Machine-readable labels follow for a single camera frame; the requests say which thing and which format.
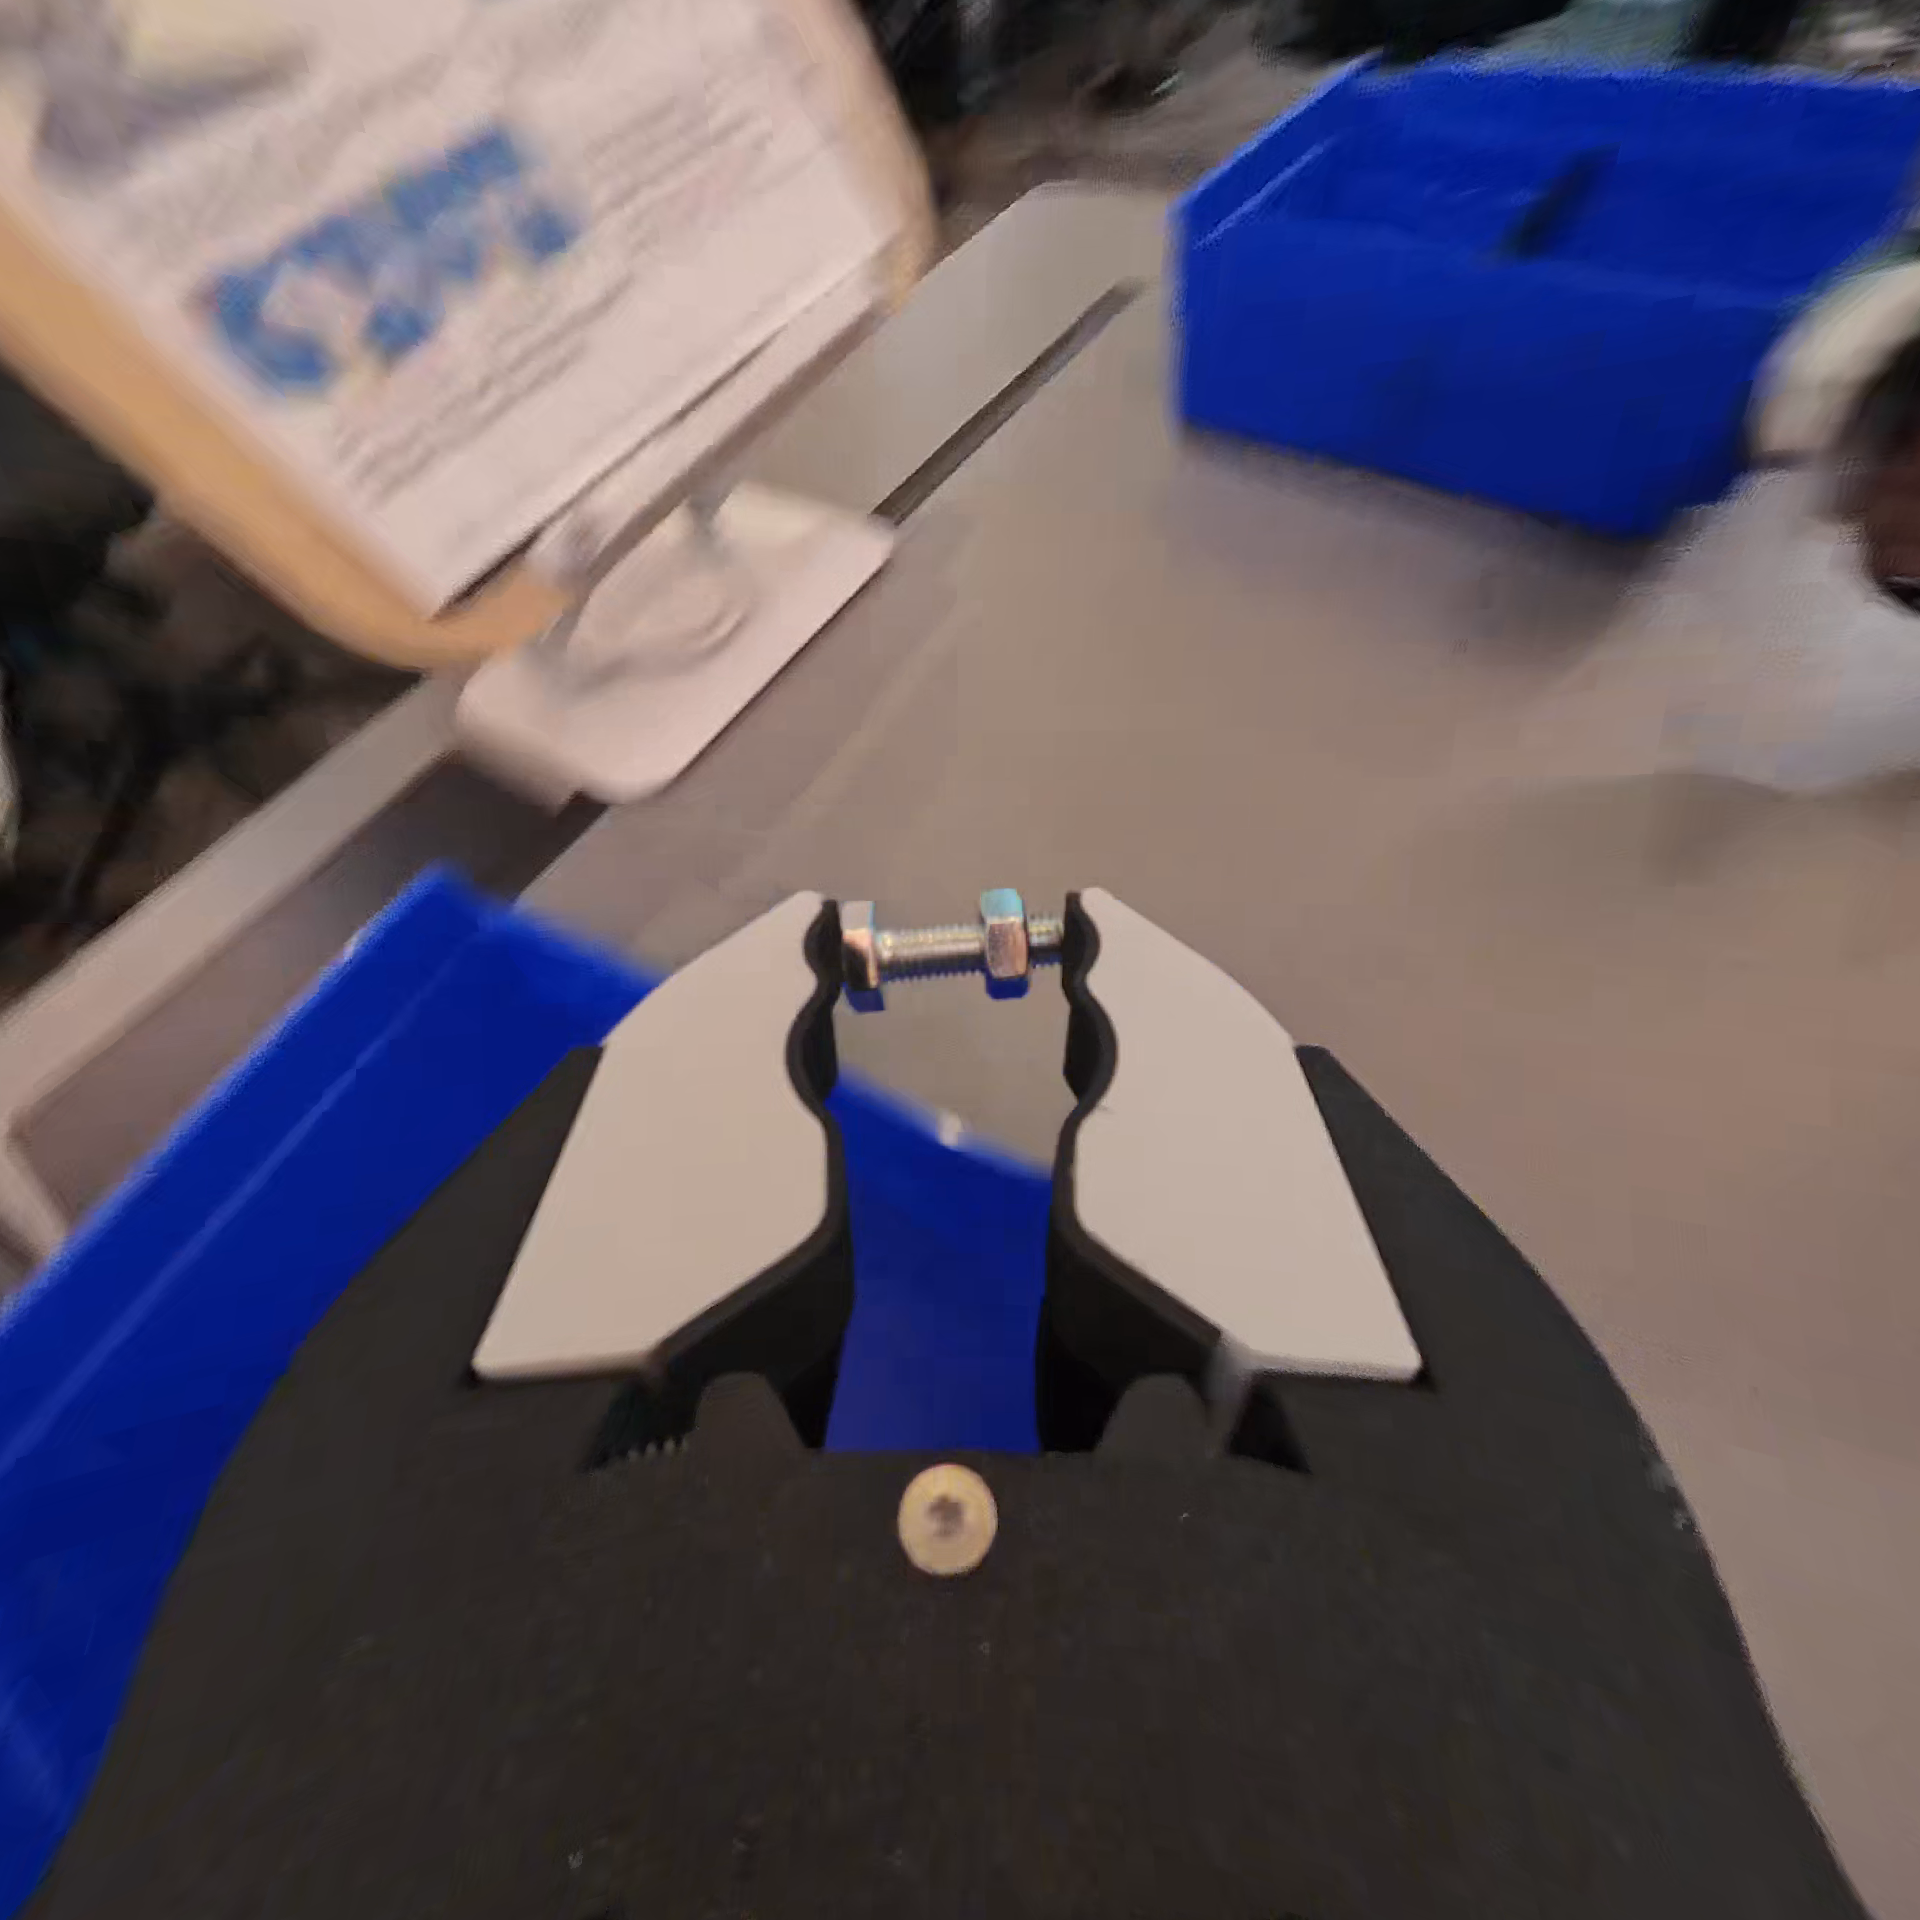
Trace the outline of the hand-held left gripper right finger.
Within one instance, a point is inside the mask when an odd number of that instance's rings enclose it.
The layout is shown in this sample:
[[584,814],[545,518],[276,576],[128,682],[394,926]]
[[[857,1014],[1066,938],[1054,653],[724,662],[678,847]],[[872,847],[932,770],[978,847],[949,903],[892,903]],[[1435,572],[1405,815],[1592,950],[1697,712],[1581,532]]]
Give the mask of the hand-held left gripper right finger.
[[1210,1434],[1282,1377],[1414,1385],[1425,1356],[1297,1040],[1116,892],[1064,921],[1073,1108],[1051,1164],[1040,1444],[1096,1449],[1148,1377]]

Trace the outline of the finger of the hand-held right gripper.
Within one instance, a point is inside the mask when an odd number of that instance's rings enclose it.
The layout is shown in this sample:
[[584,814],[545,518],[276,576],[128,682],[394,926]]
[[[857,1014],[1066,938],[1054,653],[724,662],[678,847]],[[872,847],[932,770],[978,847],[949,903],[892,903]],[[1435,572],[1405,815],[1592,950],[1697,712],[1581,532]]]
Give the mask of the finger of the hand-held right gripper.
[[1838,279],[1787,326],[1752,390],[1753,463],[1835,449],[1870,389],[1917,337],[1917,271]]

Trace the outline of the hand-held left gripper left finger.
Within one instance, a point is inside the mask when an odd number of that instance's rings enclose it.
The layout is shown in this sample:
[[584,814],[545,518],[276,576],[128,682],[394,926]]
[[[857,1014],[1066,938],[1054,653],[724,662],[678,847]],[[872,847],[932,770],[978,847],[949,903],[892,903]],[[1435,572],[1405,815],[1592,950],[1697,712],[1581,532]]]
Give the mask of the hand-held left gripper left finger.
[[470,1352],[485,1385],[629,1377],[666,1424],[756,1375],[826,1441],[853,1317],[833,1009],[841,919],[793,894],[605,1034]]

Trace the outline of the blue plastic bin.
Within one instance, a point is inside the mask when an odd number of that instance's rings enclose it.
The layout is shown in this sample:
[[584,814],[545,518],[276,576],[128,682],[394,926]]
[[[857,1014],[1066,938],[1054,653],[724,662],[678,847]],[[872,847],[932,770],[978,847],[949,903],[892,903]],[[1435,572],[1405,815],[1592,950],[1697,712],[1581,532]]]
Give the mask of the blue plastic bin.
[[[430,871],[5,1302],[2,1912],[81,1813],[212,1484],[348,1282],[664,981]],[[1049,1180],[841,1079],[833,1452],[1040,1447]]]
[[1916,84],[1336,71],[1170,212],[1190,426],[1650,540],[1748,456],[1770,350],[1905,220]]

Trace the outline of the silver hex bolt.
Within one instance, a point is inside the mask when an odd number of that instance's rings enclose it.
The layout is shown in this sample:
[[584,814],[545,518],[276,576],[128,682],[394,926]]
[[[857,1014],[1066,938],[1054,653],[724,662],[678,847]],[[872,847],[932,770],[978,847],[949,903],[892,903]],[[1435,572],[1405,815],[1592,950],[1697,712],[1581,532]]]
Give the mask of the silver hex bolt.
[[[1030,941],[1030,983],[1034,973],[1060,961],[1066,919],[1025,910]],[[978,965],[978,911],[971,921],[902,928],[883,926],[873,901],[848,901],[838,903],[836,917],[841,994],[853,1009],[876,1014],[892,986],[940,978],[977,978],[987,992]]]

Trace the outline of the white board stand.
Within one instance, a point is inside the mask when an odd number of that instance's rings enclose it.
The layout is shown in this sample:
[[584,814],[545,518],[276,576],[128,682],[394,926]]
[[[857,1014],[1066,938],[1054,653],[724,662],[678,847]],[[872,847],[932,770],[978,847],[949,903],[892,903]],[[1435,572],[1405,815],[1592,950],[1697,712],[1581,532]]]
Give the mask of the white board stand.
[[872,512],[740,476],[740,460],[881,318],[867,262],[577,496],[532,548],[560,612],[478,665],[462,753],[526,798],[632,804],[686,775],[881,576]]

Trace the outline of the wooden display board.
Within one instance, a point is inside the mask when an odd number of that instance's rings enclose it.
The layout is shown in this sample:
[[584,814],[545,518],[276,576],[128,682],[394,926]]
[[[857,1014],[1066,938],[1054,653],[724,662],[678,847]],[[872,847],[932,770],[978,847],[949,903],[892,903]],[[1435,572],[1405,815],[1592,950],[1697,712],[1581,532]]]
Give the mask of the wooden display board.
[[834,295],[681,420],[596,476],[560,534],[528,540],[448,607],[418,609],[373,548],[276,465],[234,408],[200,390],[154,326],[59,246],[17,159],[5,162],[5,369],[161,497],[274,605],[346,652],[466,674],[554,631],[673,510],[722,497],[745,455],[928,271],[936,220],[921,149],[857,4],[773,4],[856,178],[878,197],[885,246],[867,304]]

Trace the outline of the printed instruction sheet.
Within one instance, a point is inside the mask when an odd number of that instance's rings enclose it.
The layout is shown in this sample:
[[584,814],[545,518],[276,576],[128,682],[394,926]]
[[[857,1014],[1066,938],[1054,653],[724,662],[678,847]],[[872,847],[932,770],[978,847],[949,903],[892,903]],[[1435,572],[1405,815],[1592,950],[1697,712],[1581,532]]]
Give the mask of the printed instruction sheet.
[[436,612],[885,246],[773,4],[5,4],[54,241]]

